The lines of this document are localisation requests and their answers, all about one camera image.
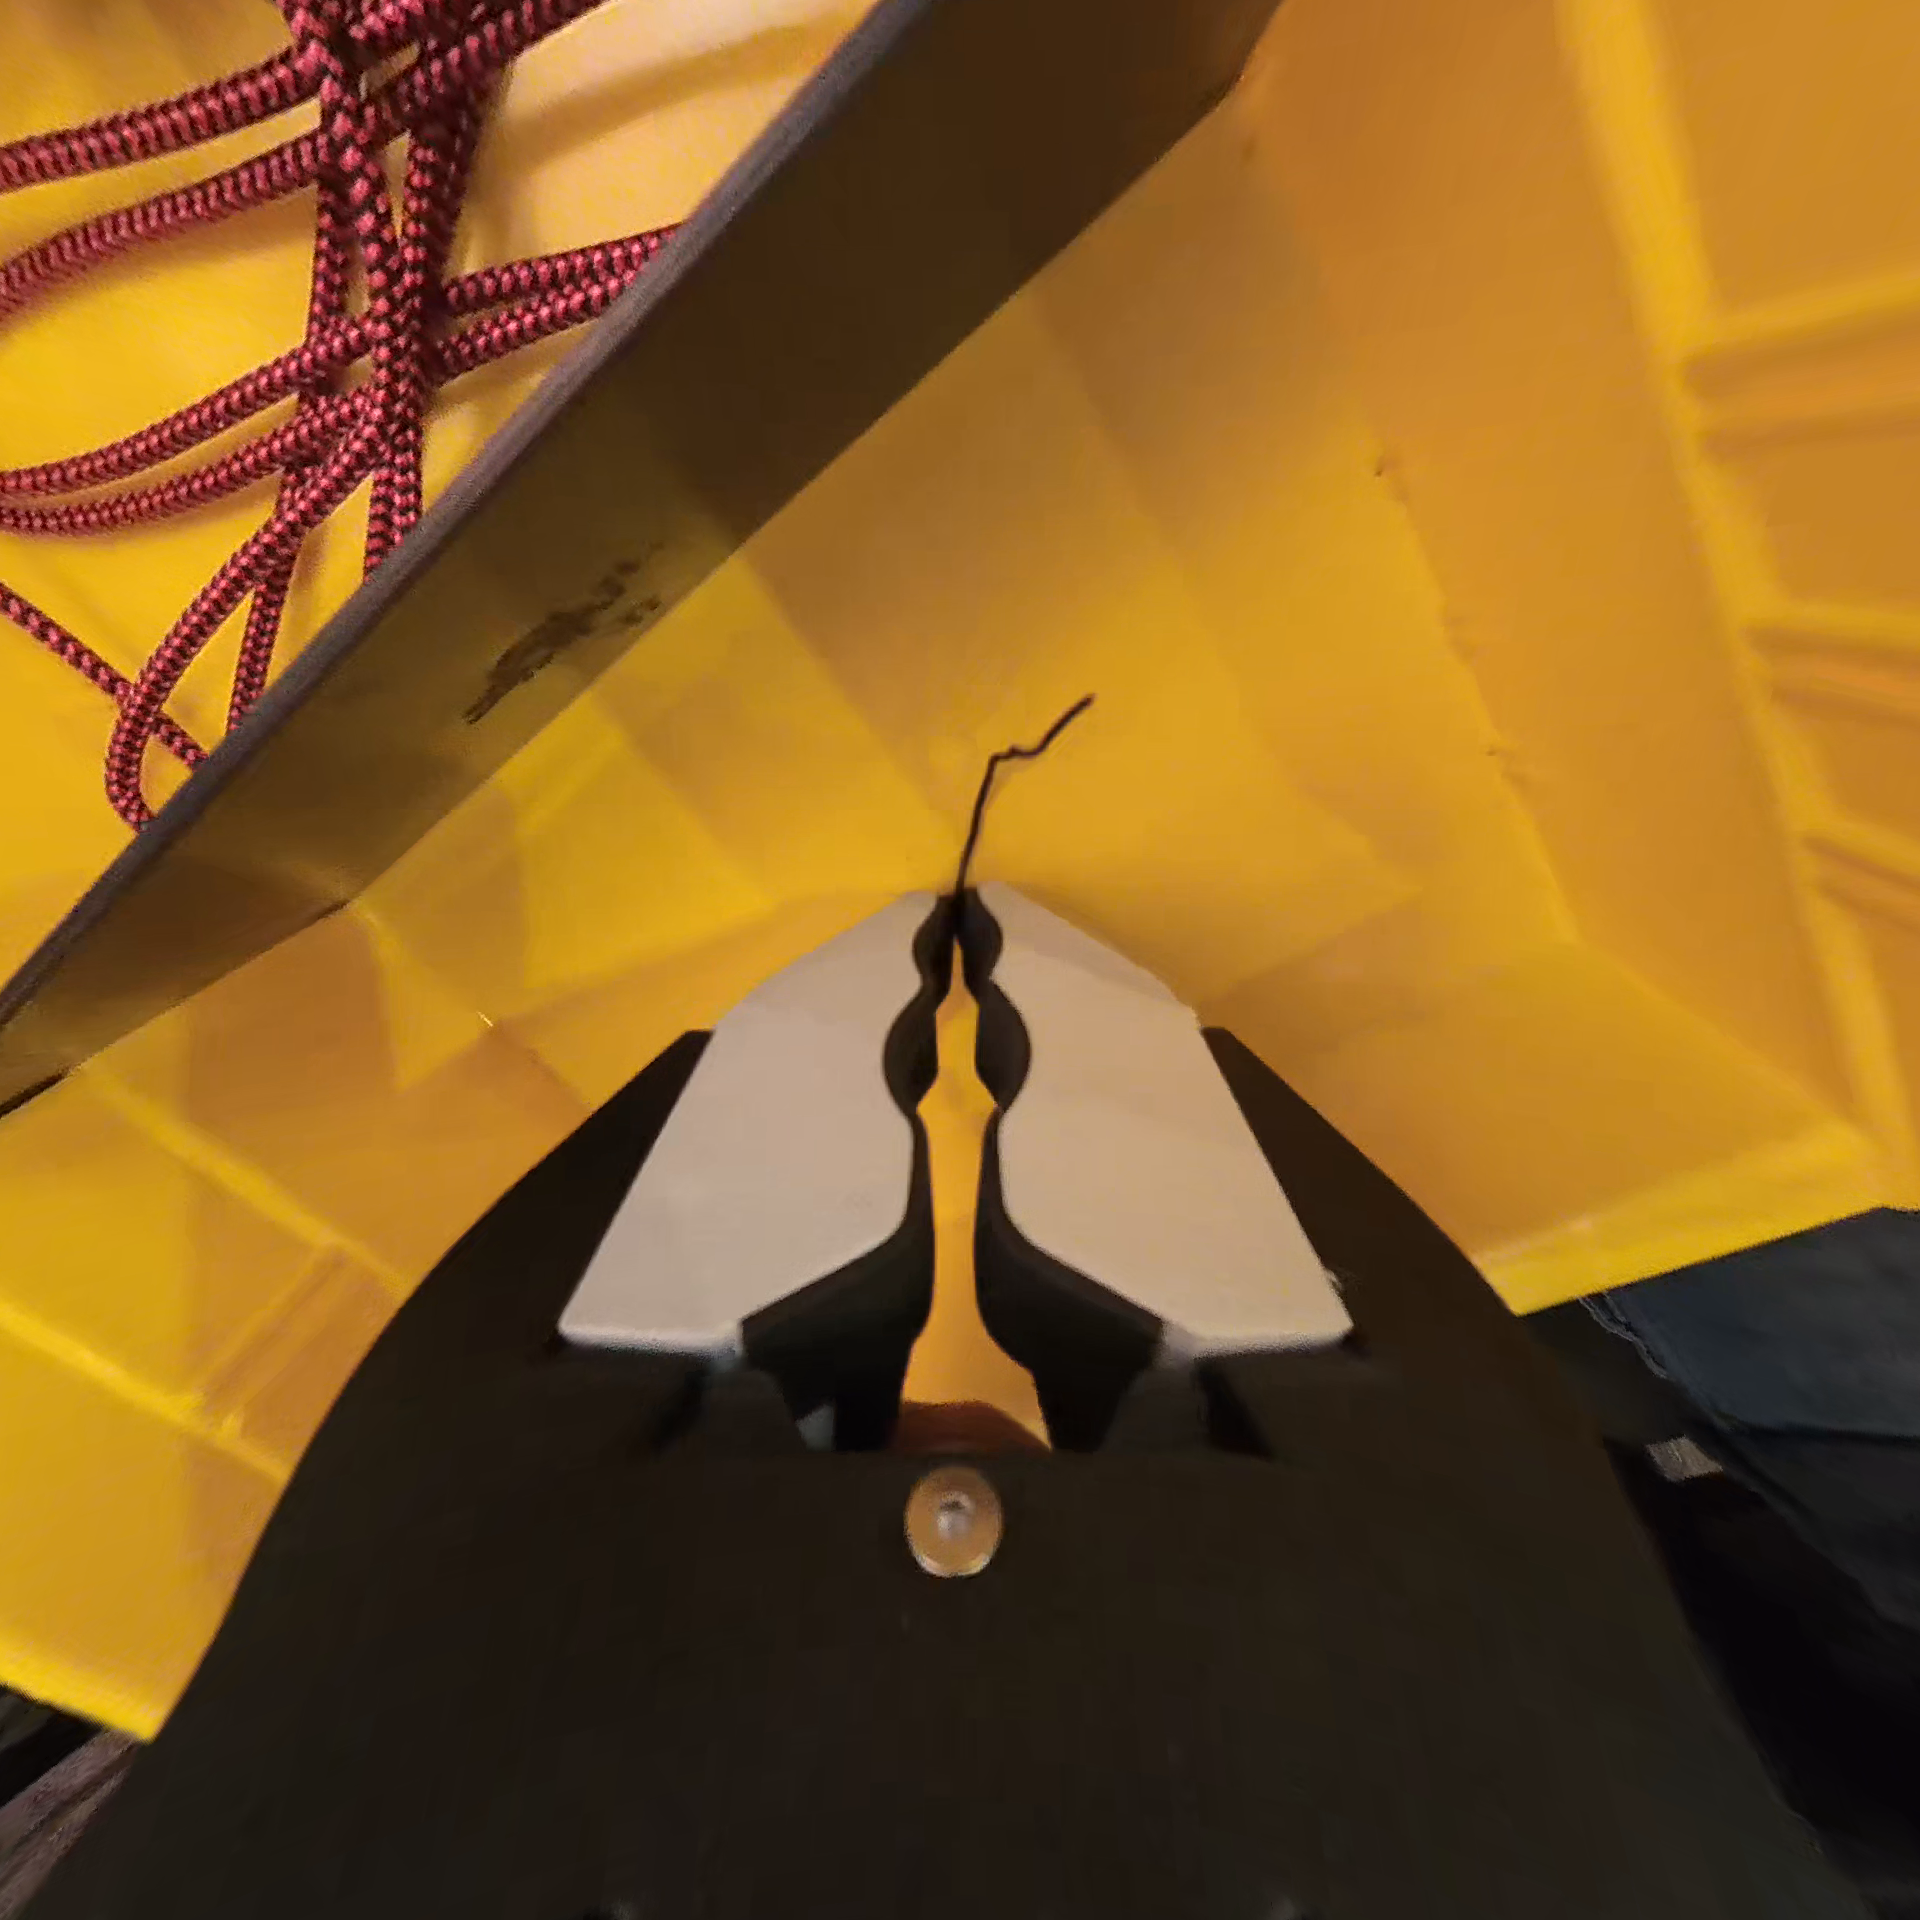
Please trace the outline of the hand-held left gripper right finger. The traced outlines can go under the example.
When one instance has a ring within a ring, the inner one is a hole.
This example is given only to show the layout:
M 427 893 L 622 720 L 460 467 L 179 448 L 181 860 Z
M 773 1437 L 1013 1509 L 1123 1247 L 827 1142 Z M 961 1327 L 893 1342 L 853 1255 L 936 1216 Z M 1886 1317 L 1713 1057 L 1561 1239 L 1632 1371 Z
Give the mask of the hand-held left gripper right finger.
M 974 1285 L 1062 1452 L 1142 1375 L 1323 1353 L 1353 1318 L 1197 1012 L 1004 883 L 963 893 L 980 1140 Z

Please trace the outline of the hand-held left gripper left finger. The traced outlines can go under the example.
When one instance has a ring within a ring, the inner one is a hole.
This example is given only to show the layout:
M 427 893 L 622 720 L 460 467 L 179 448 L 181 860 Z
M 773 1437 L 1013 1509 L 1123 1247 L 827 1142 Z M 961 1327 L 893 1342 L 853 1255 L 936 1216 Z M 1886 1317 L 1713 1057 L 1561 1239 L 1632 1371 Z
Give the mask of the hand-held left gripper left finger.
M 896 1433 L 933 1299 L 922 1102 L 953 900 L 909 893 L 725 1012 L 560 1315 L 569 1345 L 769 1375 L 843 1452 Z

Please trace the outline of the black twist tie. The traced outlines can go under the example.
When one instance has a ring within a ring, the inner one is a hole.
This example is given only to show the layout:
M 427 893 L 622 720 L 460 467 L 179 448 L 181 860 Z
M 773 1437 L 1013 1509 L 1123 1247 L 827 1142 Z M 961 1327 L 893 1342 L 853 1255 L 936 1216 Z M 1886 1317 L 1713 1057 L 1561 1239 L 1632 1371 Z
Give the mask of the black twist tie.
M 950 899 L 963 900 L 970 891 L 970 880 L 976 862 L 976 852 L 980 845 L 980 837 L 988 824 L 988 813 L 993 806 L 997 781 L 1001 772 L 1013 765 L 1038 761 L 1043 759 L 1054 743 L 1067 732 L 1083 712 L 1089 712 L 1097 703 L 1094 693 L 1089 693 L 1072 701 L 1065 711 L 1061 711 L 1036 737 L 1016 740 L 1004 747 L 997 747 L 982 763 L 980 779 L 976 781 L 976 793 L 972 800 L 972 808 L 968 815 L 968 835 L 963 848 L 957 852 L 953 877 L 950 877 Z

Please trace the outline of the yellow plastic bin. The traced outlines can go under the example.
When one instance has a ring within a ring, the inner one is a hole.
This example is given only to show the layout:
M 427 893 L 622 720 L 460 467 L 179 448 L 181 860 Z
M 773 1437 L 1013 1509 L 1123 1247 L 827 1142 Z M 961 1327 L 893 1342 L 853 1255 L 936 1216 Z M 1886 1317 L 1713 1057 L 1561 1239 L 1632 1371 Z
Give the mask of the yellow plastic bin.
M 4 1118 L 4 1686 L 150 1734 L 378 1331 L 976 854 L 1518 1309 L 1915 1209 L 1915 4 L 1282 4 L 373 880 Z

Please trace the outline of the person's left hand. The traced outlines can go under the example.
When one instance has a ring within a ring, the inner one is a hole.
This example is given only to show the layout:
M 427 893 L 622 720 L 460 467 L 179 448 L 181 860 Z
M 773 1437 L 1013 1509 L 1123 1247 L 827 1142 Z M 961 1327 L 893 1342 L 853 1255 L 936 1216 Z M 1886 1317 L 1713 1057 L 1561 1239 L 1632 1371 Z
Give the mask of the person's left hand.
M 980 1401 L 905 1401 L 891 1452 L 905 1456 L 1048 1454 L 1050 1440 L 1013 1413 Z

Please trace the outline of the person's blue jeans leg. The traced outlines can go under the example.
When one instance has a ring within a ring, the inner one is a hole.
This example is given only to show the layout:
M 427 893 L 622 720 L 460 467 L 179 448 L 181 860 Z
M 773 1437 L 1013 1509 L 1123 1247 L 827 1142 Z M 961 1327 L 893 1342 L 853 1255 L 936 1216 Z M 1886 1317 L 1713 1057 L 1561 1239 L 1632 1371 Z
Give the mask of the person's blue jeans leg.
M 1824 1228 L 1579 1300 L 1686 1440 L 1888 1623 L 1917 1624 L 1917 1214 Z

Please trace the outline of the black bin divider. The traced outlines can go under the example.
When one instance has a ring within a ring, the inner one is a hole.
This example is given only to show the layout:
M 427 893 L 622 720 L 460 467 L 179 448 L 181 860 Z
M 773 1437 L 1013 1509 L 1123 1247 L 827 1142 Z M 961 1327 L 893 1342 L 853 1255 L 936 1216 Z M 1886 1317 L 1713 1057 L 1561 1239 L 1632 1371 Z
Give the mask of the black bin divider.
M 1234 87 L 1274 1 L 875 4 L 4 988 L 4 1111 L 357 899 Z

